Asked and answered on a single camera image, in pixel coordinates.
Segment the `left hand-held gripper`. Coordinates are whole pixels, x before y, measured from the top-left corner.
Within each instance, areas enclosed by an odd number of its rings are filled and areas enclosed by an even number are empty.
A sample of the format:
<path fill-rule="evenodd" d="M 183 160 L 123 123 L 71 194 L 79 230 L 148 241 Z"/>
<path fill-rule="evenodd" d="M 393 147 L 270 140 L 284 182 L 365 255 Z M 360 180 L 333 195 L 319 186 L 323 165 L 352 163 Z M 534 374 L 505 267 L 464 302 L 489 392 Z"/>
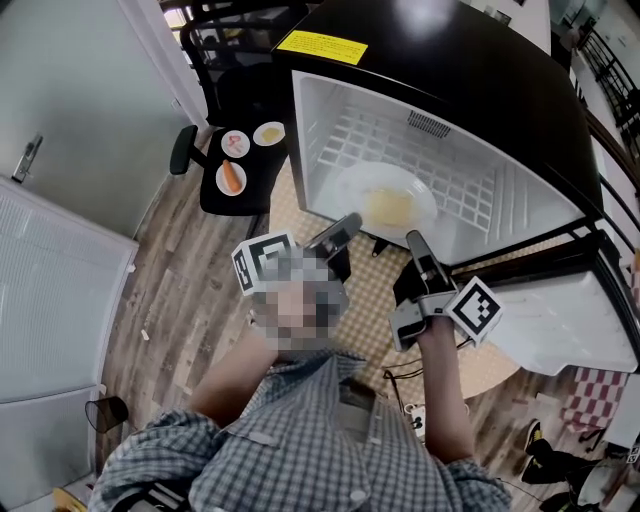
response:
<path fill-rule="evenodd" d="M 299 246 L 293 235 L 280 230 L 242 241 L 231 254 L 232 265 L 244 296 L 259 291 L 264 283 L 267 264 L 293 249 L 303 249 L 325 263 L 332 275 L 345 283 L 351 275 L 348 244 L 362 227 L 362 217 L 350 213 Z"/>

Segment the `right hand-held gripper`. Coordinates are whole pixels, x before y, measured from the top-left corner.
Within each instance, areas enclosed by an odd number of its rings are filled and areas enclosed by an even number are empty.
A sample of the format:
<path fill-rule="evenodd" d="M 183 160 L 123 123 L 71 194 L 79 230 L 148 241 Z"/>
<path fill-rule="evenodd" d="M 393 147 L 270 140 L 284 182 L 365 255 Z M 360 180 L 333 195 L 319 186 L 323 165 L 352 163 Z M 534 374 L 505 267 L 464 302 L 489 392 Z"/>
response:
<path fill-rule="evenodd" d="M 393 285 L 396 308 L 389 314 L 394 348 L 409 350 L 437 316 L 452 320 L 464 344 L 482 343 L 503 313 L 496 295 L 477 277 L 456 282 L 419 231 L 408 232 L 406 242 L 412 261 Z"/>

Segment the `pale yellow cheese slice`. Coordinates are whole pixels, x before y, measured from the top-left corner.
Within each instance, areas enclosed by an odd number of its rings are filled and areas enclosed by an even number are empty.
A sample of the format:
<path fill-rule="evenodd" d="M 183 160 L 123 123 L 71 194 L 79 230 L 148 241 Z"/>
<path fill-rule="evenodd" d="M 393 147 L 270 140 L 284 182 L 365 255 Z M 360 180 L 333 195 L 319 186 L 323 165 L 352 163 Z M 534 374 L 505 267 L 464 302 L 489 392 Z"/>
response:
<path fill-rule="evenodd" d="M 365 217 L 374 225 L 403 227 L 413 218 L 414 199 L 390 188 L 368 191 L 365 195 Z"/>

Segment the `large white plate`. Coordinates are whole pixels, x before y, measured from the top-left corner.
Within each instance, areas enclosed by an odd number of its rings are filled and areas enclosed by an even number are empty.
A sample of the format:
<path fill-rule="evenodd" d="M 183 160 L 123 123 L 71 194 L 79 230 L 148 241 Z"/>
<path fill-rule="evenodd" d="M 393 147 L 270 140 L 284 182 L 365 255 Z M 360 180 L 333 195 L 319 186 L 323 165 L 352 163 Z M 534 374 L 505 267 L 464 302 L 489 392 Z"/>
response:
<path fill-rule="evenodd" d="M 390 188 L 404 191 L 414 199 L 413 218 L 403 227 L 374 225 L 365 217 L 365 195 L 368 191 Z M 335 200 L 346 213 L 362 217 L 362 230 L 387 240 L 404 239 L 411 230 L 426 235 L 432 231 L 438 216 L 431 189 L 413 173 L 397 165 L 383 162 L 361 162 L 344 169 L 334 184 Z"/>

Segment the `black mini fridge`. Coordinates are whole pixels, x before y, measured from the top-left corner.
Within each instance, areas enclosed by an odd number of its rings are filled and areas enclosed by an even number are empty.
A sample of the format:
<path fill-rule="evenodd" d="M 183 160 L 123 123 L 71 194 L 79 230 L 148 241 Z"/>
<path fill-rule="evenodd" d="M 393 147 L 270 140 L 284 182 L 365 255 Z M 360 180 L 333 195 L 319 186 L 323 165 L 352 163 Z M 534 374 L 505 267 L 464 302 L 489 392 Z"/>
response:
<path fill-rule="evenodd" d="M 568 74 L 543 50 L 460 0 L 324 0 L 273 50 L 300 207 L 339 220 L 344 170 L 313 169 L 346 105 L 452 130 L 473 175 L 492 170 L 487 233 L 438 209 L 424 235 L 458 283 L 503 306 L 485 340 L 529 371 L 640 372 L 640 311 L 600 228 L 601 176 Z"/>

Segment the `person's right forearm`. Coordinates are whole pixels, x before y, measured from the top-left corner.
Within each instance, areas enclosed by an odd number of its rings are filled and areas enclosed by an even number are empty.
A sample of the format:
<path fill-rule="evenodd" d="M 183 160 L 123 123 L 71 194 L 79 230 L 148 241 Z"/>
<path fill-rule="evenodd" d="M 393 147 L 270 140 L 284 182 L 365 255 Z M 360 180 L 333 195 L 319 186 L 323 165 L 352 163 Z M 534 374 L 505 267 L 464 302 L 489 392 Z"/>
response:
<path fill-rule="evenodd" d="M 453 322 L 433 317 L 417 343 L 423 367 L 426 448 L 444 464 L 472 458 L 474 434 L 461 390 Z"/>

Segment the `person's left forearm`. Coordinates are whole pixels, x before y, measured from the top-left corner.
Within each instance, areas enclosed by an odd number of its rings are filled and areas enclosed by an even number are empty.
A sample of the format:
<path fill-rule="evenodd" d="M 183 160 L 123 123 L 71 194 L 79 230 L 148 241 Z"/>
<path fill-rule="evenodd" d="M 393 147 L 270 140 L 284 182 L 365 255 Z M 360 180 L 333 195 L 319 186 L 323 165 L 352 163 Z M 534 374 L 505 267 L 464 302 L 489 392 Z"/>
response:
<path fill-rule="evenodd" d="M 235 422 L 278 358 L 262 334 L 248 328 L 193 390 L 187 408 L 224 428 Z"/>

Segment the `small white plate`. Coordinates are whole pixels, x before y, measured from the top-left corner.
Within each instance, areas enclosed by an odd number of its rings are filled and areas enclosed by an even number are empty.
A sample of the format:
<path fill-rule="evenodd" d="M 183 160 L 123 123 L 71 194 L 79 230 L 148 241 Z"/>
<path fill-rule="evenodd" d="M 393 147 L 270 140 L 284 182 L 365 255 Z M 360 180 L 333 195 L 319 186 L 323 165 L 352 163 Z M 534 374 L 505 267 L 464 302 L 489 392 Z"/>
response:
<path fill-rule="evenodd" d="M 243 193 L 243 191 L 246 188 L 247 185 L 247 177 L 246 177 L 246 173 L 244 171 L 244 169 L 236 162 L 231 162 L 229 161 L 236 174 L 238 175 L 238 178 L 241 180 L 242 186 L 241 186 L 241 190 L 237 193 L 232 193 L 226 184 L 225 178 L 224 178 L 224 174 L 223 174 L 223 163 L 219 166 L 218 170 L 216 171 L 216 185 L 218 187 L 218 189 L 225 195 L 230 196 L 230 197 L 234 197 L 234 196 L 238 196 L 240 194 Z"/>
<path fill-rule="evenodd" d="M 227 148 L 228 136 L 232 135 L 232 134 L 240 135 L 242 137 L 242 139 L 243 139 L 244 151 L 239 155 L 232 154 Z M 250 142 L 249 137 L 244 132 L 239 131 L 239 130 L 229 130 L 229 131 L 225 132 L 223 134 L 222 138 L 221 138 L 221 149 L 230 158 L 239 159 L 239 158 L 244 157 L 245 155 L 248 154 L 248 152 L 250 150 L 250 147 L 251 147 L 251 142 Z"/>
<path fill-rule="evenodd" d="M 279 137 L 274 140 L 271 144 L 269 143 L 265 143 L 263 141 L 262 138 L 262 133 L 263 131 L 268 128 L 268 127 L 273 127 L 273 128 L 277 128 L 280 131 Z M 261 146 L 261 147 L 269 147 L 269 146 L 273 146 L 275 144 L 278 144 L 279 142 L 281 142 L 285 137 L 285 129 L 284 129 L 284 125 L 281 122 L 277 122 L 277 121 L 271 121 L 271 122 L 266 122 L 263 123 L 262 125 L 260 125 L 253 134 L 253 141 L 256 145 Z"/>

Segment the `red checked cloth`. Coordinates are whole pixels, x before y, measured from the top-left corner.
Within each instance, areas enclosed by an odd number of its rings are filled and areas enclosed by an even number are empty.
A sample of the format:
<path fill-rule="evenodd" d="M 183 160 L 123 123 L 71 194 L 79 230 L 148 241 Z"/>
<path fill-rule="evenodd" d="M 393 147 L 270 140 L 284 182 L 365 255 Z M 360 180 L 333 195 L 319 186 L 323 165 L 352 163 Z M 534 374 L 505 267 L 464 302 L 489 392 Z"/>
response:
<path fill-rule="evenodd" d="M 560 419 L 576 433 L 606 430 L 628 377 L 628 373 L 579 367 Z"/>

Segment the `grey checked shirt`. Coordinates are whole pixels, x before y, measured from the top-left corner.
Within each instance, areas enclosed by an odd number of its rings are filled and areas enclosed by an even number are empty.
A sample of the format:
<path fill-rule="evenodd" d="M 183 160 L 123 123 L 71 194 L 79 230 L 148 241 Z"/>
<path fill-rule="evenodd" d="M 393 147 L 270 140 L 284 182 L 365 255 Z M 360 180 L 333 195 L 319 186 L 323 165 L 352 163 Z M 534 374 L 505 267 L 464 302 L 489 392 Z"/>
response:
<path fill-rule="evenodd" d="M 362 440 L 344 430 L 340 387 L 362 364 L 327 352 L 276 367 L 227 427 L 163 413 L 111 454 L 91 512 L 113 512 L 152 483 L 176 485 L 193 512 L 509 512 L 498 481 L 472 459 L 432 456 L 385 399 Z"/>

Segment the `black metal railing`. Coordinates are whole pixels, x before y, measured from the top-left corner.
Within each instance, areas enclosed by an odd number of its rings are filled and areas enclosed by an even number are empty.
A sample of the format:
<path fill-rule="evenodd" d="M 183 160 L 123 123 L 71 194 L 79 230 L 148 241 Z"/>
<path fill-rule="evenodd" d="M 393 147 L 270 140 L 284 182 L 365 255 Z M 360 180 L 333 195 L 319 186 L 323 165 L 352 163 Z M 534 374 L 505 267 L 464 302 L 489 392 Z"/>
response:
<path fill-rule="evenodd" d="M 640 87 L 635 83 L 620 59 L 614 54 L 594 28 L 578 46 L 595 75 L 612 110 L 616 129 L 622 137 L 624 173 L 636 189 L 640 199 Z"/>

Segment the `grey green door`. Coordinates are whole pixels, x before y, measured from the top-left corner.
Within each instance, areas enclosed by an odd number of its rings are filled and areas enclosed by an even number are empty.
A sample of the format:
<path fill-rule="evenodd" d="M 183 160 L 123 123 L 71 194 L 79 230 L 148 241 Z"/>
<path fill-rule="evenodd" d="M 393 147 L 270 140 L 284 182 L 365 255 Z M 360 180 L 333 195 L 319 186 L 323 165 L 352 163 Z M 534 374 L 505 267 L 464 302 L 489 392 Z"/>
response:
<path fill-rule="evenodd" d="M 129 237 L 204 115 L 157 0 L 0 0 L 0 177 Z"/>

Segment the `black mesh waste bin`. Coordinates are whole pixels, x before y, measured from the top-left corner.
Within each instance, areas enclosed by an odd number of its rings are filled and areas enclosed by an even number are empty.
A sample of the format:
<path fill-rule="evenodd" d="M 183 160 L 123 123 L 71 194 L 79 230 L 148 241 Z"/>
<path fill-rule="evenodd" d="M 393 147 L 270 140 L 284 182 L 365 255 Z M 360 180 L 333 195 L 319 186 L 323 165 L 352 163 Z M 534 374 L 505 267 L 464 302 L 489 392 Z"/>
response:
<path fill-rule="evenodd" d="M 123 424 L 128 420 L 129 410 L 126 403 L 117 396 L 87 401 L 85 414 L 91 427 L 100 434 Z"/>

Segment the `white ribbed cabinet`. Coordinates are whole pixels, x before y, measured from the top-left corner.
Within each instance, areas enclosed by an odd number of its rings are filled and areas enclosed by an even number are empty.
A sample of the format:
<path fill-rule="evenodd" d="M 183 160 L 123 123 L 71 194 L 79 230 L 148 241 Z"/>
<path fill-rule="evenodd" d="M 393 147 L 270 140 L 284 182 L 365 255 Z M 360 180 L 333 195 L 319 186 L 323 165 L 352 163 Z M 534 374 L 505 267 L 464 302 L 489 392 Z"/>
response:
<path fill-rule="evenodd" d="M 0 505 L 88 475 L 97 394 L 137 244 L 0 178 Z"/>

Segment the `black belt pack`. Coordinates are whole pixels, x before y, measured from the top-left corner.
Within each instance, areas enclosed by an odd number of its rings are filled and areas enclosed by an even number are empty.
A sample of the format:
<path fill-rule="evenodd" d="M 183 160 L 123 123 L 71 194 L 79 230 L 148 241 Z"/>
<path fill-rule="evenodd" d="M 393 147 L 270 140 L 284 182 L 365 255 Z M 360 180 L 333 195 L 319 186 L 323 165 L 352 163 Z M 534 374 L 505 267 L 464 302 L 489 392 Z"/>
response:
<path fill-rule="evenodd" d="M 110 512 L 192 512 L 188 491 L 181 481 L 146 483 L 127 491 Z"/>

